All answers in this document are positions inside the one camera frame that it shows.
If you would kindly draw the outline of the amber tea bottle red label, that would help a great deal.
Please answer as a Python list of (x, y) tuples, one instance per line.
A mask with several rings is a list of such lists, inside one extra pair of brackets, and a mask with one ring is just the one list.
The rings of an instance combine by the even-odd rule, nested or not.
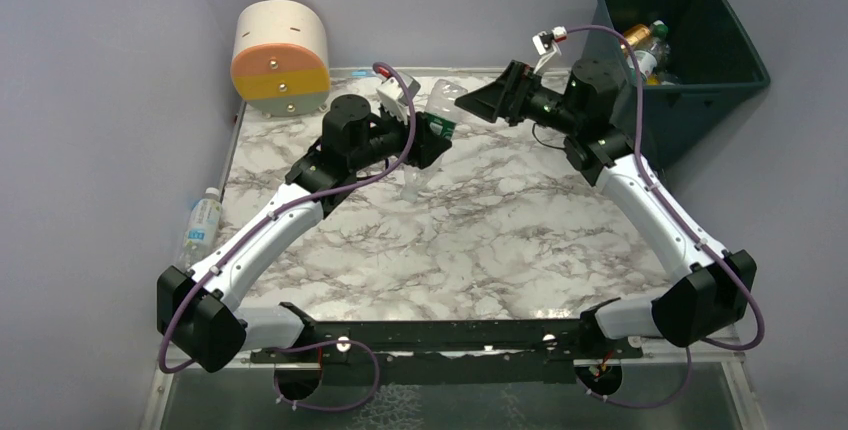
[(621, 49), (625, 51), (627, 46), (636, 49), (644, 41), (653, 36), (653, 28), (644, 24), (637, 24), (628, 29), (624, 34), (624, 42), (621, 44)]

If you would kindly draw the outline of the clear bottle green cap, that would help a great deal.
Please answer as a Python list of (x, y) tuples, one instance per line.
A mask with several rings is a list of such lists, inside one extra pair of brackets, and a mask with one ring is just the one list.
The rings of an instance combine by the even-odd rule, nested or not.
[(639, 70), (646, 81), (657, 80), (657, 73), (668, 63), (671, 46), (668, 41), (669, 29), (662, 20), (655, 20), (649, 27), (650, 37), (636, 49)]

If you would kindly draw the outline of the clear bottle green label back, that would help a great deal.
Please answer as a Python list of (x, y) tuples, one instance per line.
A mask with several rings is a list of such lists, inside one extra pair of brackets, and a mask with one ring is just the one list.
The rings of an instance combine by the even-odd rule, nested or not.
[[(428, 95), (424, 116), (428, 127), (441, 137), (453, 138), (457, 125), (464, 119), (464, 112), (456, 105), (456, 100), (468, 93), (468, 90), (446, 79), (438, 79)], [(428, 167), (420, 169), (405, 163), (403, 168), (404, 185), (400, 197), (415, 203), (421, 192), (441, 169), (444, 155), (441, 154)]]

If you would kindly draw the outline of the tall clear bottle blue label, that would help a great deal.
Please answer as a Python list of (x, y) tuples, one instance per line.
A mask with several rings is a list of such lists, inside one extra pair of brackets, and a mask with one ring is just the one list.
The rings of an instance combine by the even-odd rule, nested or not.
[(221, 191), (215, 187), (207, 188), (191, 210), (180, 255), (175, 264), (178, 269), (187, 271), (210, 254), (221, 213)]

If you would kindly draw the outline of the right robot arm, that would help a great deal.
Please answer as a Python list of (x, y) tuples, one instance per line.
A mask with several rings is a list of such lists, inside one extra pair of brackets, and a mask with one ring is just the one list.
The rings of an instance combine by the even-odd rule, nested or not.
[(661, 338), (687, 347), (741, 320), (750, 307), (756, 263), (731, 252), (682, 209), (653, 176), (633, 140), (611, 121), (621, 84), (595, 59), (573, 67), (562, 92), (545, 87), (524, 63), (513, 61), (493, 82), (459, 97), (458, 108), (491, 123), (530, 120), (564, 134), (564, 153), (641, 234), (671, 278), (656, 296), (613, 299), (583, 311), (579, 342), (598, 354), (615, 340)]

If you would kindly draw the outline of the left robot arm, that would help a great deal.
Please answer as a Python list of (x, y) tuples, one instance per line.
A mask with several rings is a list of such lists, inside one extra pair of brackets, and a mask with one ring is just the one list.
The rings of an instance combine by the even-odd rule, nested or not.
[(386, 164), (424, 169), (452, 146), (417, 113), (407, 122), (386, 109), (373, 113), (364, 97), (335, 98), (322, 133), (287, 173), (270, 201), (247, 225), (187, 270), (171, 266), (157, 280), (159, 366), (175, 345), (191, 363), (216, 372), (238, 353), (292, 348), (306, 328), (305, 314), (283, 305), (241, 311), (247, 292), (277, 258), (329, 216), (354, 190), (377, 181), (360, 171)]

